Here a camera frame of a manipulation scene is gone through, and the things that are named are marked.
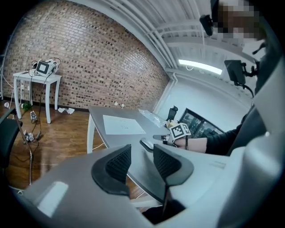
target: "wooden floor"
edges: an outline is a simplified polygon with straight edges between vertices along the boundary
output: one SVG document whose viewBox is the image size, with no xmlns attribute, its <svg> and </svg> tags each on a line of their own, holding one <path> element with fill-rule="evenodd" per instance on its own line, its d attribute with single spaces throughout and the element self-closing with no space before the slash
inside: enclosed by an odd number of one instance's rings
<svg viewBox="0 0 285 228">
<path fill-rule="evenodd" d="M 0 102 L 0 116 L 2 116 L 7 108 L 4 107 L 6 101 Z M 30 113 L 22 113 L 23 122 L 22 129 L 31 132 L 34 124 L 31 123 Z M 38 115 L 39 107 L 33 106 L 33 110 Z M 75 156 L 86 154 L 87 145 L 87 127 L 88 127 L 88 112 L 76 111 L 73 114 L 66 112 L 60 113 L 57 110 L 50 108 L 51 124 L 47 124 L 45 117 L 45 108 L 41 108 L 41 139 L 39 140 L 39 147 L 34 154 L 32 166 L 32 181 L 37 180 L 53 167 L 60 164 L 62 161 Z M 40 131 L 40 125 L 37 124 L 33 135 L 36 137 Z M 93 148 L 101 145 L 103 142 L 95 132 Z M 37 143 L 30 143 L 32 150 L 35 150 Z M 104 149 L 102 145 L 96 151 Z M 23 140 L 18 134 L 10 155 L 9 167 L 6 169 L 5 175 L 12 187 L 25 189 L 29 184 L 29 151 L 28 147 L 23 144 Z M 145 196 L 134 182 L 127 178 L 127 186 L 130 189 L 130 198 L 135 199 Z"/>
</svg>

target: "white side table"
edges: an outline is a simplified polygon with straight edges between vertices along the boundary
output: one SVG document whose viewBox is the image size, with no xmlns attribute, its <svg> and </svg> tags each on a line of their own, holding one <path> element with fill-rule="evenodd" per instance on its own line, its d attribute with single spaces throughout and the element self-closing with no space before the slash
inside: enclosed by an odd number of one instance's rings
<svg viewBox="0 0 285 228">
<path fill-rule="evenodd" d="M 37 75 L 37 76 L 33 76 L 32 80 L 31 80 L 31 76 L 28 73 L 19 72 L 19 73 L 13 74 L 13 76 L 14 76 L 14 88 L 17 87 L 17 80 L 23 80 L 23 81 L 28 81 L 29 82 L 29 84 L 30 84 L 30 90 L 29 91 L 30 91 L 30 103 L 31 103 L 31 105 L 33 105 L 32 82 L 46 84 L 46 88 L 45 88 L 45 113 L 46 113 L 47 122 L 50 123 L 50 114 L 49 114 L 50 84 L 52 84 L 54 82 L 57 83 L 56 90 L 55 90 L 55 97 L 54 97 L 54 109 L 57 110 L 58 89 L 59 89 L 59 82 L 61 80 L 61 76 L 60 75 L 56 75 L 56 74 L 52 74 L 52 75 L 50 75 L 46 79 L 46 77 Z M 14 97 L 15 97 L 15 104 L 16 104 L 17 115 L 18 115 L 18 118 L 21 119 L 22 116 L 21 116 L 21 112 L 20 112 L 20 108 L 19 108 L 18 90 L 17 89 L 14 89 Z"/>
</svg>

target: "white ceiling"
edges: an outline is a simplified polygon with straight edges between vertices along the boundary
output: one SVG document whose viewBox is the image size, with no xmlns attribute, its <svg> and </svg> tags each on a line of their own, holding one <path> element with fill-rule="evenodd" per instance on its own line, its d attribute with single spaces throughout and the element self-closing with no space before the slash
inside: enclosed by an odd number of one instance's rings
<svg viewBox="0 0 285 228">
<path fill-rule="evenodd" d="M 175 69 L 184 75 L 203 74 L 229 85 L 224 60 L 240 59 L 248 69 L 253 57 L 242 52 L 243 43 L 224 39 L 222 34 L 208 37 L 199 22 L 200 15 L 210 14 L 210 0 L 72 0 L 92 7 L 122 24 L 156 57 L 166 71 Z M 221 75 L 198 69 L 188 71 L 178 59 L 191 60 L 223 70 Z M 247 85 L 255 88 L 255 79 Z M 251 94 L 238 88 L 248 97 Z"/>
</svg>

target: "chair seat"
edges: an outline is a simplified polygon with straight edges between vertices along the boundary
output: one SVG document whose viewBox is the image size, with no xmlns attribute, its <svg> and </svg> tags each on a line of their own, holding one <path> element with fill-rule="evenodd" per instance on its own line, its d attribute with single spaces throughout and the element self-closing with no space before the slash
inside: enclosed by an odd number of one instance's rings
<svg viewBox="0 0 285 228">
<path fill-rule="evenodd" d="M 14 119 L 5 119 L 0 128 L 0 167 L 7 168 L 14 141 L 18 135 L 19 127 Z"/>
</svg>

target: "gray table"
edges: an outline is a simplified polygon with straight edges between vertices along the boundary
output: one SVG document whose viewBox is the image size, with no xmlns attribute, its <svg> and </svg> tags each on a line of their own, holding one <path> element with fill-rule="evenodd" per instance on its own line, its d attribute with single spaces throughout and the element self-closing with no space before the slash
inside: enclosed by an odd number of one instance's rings
<svg viewBox="0 0 285 228">
<path fill-rule="evenodd" d="M 169 130 L 165 127 L 157 127 L 138 110 L 89 106 L 89 112 L 87 153 L 92 153 L 95 127 L 107 148 L 131 144 L 132 164 L 129 168 L 128 176 L 147 194 L 154 197 L 156 200 L 163 202 L 164 181 L 153 164 L 153 154 L 147 152 L 139 141 L 141 138 L 145 137 L 152 140 L 154 143 L 162 143 L 162 141 L 154 140 L 152 138 L 153 135 L 169 134 Z M 135 119 L 144 129 L 146 134 L 106 134 L 103 115 Z"/>
</svg>

